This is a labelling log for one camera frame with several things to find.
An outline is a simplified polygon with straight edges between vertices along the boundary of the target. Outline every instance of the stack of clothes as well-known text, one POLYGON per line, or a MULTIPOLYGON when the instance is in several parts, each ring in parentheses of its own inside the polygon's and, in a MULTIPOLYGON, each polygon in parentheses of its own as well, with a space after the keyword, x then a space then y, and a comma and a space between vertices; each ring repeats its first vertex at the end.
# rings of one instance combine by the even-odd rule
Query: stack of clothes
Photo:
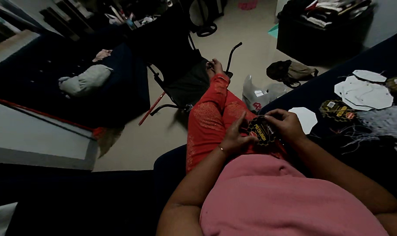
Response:
POLYGON ((359 16, 371 4, 371 0, 315 0, 305 8, 301 17, 327 28, 359 16))

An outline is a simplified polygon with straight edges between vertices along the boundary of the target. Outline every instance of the white plastic bag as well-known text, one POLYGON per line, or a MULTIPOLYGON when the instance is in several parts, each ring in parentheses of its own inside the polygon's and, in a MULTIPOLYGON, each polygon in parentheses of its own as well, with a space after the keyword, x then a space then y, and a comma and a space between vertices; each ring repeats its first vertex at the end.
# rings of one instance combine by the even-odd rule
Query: white plastic bag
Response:
POLYGON ((242 100, 250 111, 258 114, 265 105, 285 93, 287 87, 284 84, 271 83, 264 88, 258 88, 253 85, 251 75, 248 75, 243 85, 242 100))

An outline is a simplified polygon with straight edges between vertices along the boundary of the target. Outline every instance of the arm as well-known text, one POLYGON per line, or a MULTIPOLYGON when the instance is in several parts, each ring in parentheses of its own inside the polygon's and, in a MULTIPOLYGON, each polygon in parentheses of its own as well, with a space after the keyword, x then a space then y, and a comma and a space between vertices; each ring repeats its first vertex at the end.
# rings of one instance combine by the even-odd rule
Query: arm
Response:
POLYGON ((255 140, 255 137, 241 137, 239 133, 245 114, 229 127, 222 143, 175 189, 159 218, 157 235, 203 235, 199 224, 201 206, 216 183, 226 158, 255 140))
POLYGON ((390 192, 309 140, 296 114, 276 109, 268 112, 266 119, 277 127, 315 178, 328 180, 353 194, 378 218, 390 235, 397 236, 397 199, 390 192))

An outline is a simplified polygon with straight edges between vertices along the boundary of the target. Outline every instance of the dark blue mattress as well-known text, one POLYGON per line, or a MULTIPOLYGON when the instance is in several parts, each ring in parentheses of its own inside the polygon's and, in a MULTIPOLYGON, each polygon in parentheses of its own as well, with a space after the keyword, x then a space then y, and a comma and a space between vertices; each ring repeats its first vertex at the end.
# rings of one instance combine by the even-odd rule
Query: dark blue mattress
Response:
POLYGON ((77 43, 54 33, 36 38, 0 63, 0 99, 90 128, 124 125, 150 107, 147 69, 122 39, 106 35, 77 43), (101 49, 113 52, 92 62, 101 49), (95 64, 114 69, 103 87, 86 97, 67 98, 58 79, 95 64))

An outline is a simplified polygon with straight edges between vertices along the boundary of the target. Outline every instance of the black storage box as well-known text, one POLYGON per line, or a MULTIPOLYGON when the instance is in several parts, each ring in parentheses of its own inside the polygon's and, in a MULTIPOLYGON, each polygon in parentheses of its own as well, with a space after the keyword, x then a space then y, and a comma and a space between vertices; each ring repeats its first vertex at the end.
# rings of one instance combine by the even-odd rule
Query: black storage box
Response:
POLYGON ((322 28, 303 18, 279 18, 277 49, 308 66, 327 65, 337 58, 350 58, 363 50, 373 19, 373 7, 344 23, 322 28))

